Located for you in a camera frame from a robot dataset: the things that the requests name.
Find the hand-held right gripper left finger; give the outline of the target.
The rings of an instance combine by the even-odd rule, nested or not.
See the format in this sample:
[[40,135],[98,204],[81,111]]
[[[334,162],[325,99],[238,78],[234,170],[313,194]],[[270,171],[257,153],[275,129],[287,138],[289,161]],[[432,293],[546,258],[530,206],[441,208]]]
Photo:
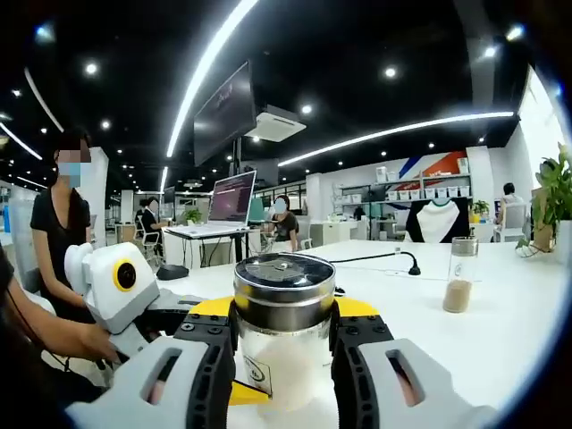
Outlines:
[[77,428],[224,428],[236,374],[231,297],[192,308],[115,373],[111,389],[66,413]]

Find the person's left hand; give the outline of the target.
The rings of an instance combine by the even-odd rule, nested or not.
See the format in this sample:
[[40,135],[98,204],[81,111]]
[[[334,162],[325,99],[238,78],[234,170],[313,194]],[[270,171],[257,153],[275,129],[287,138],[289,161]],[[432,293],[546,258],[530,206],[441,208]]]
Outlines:
[[96,361],[106,359],[120,363],[117,352],[110,342],[110,334],[97,324],[80,324],[79,327],[80,357]]

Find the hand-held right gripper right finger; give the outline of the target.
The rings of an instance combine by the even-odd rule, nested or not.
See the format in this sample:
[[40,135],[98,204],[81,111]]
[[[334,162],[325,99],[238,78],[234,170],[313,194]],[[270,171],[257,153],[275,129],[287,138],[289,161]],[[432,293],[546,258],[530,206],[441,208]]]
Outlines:
[[459,396],[450,372],[407,339],[394,339],[369,304],[336,298],[330,329],[341,428],[489,428],[496,411]]

